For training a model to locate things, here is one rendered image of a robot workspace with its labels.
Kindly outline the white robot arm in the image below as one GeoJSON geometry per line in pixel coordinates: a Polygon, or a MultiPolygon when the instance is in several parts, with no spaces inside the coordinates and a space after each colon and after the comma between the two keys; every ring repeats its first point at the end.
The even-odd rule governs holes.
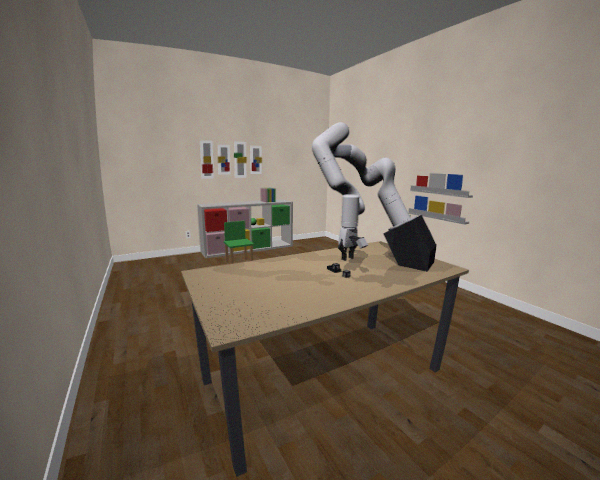
{"type": "Polygon", "coordinates": [[[371,166],[366,167],[365,170],[367,158],[359,148],[352,144],[339,145],[348,135],[349,127],[345,123],[339,122],[328,128],[312,143],[312,152],[329,186],[343,195],[341,226],[345,228],[357,227],[358,215],[365,211],[365,205],[358,190],[343,176],[335,157],[343,158],[351,163],[358,171],[362,183],[366,186],[374,186],[383,180],[378,197],[394,226],[389,230],[416,218],[417,216],[410,217],[395,188],[394,162],[389,158],[381,158],[371,166]]]}

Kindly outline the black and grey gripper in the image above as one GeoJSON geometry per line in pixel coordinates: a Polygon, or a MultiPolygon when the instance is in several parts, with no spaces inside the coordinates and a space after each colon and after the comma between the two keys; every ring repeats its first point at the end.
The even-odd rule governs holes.
{"type": "Polygon", "coordinates": [[[344,261],[347,260],[347,253],[346,253],[347,248],[348,247],[350,248],[348,258],[353,259],[354,251],[355,251],[356,247],[358,246],[356,239],[349,238],[349,236],[357,236],[358,237],[357,227],[345,228],[342,226],[342,228],[340,229],[340,233],[339,233],[339,241],[338,241],[337,248],[342,252],[341,259],[344,261]]]}

